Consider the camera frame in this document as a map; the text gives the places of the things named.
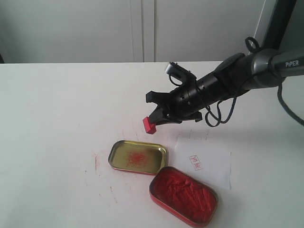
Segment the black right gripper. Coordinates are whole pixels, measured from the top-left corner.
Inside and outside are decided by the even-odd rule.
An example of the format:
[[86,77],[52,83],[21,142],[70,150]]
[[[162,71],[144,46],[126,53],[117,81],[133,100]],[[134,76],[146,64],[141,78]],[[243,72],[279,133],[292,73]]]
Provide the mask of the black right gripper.
[[215,78],[201,78],[183,84],[171,92],[150,91],[145,95],[146,103],[163,104],[149,115],[155,125],[180,124],[183,121],[202,120],[200,110],[215,103]]

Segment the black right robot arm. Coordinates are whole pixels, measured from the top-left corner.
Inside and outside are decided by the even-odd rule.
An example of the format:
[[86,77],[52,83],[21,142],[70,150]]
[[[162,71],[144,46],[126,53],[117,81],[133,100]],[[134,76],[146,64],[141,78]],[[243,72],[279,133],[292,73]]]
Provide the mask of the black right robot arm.
[[247,56],[237,53],[201,79],[174,62],[168,64],[165,72],[181,84],[169,93],[150,91],[146,94],[146,102],[157,105],[144,120],[146,126],[207,120],[211,112],[202,116],[201,109],[209,109],[212,104],[219,105],[227,99],[235,100],[253,89],[272,87],[278,87],[278,100],[284,110],[298,123],[304,123],[282,98],[285,78],[304,74],[304,51],[301,49],[283,53],[264,49]]

